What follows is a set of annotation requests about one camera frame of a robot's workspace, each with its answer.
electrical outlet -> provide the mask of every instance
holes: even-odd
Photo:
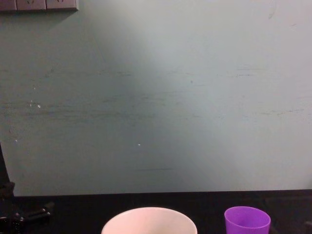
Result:
[[[16,0],[18,11],[46,10],[45,0]]]
[[[78,10],[76,0],[46,0],[48,10]]]
[[[16,11],[15,0],[0,0],[0,12],[2,11]]]

black tabletop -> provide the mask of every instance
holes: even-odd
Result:
[[[198,234],[225,234],[224,211],[232,206],[252,206],[272,219],[272,233],[303,234],[312,221],[312,191],[212,192],[15,197],[27,211],[53,201],[54,215],[47,224],[30,227],[28,234],[100,234],[113,216],[138,207],[165,207],[190,217]]]

white cup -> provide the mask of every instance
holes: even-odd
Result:
[[[129,210],[109,220],[101,234],[197,234],[186,215],[165,208]]]

purple plastic cup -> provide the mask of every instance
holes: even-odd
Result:
[[[236,206],[224,213],[227,234],[268,234],[270,216],[262,210]]]

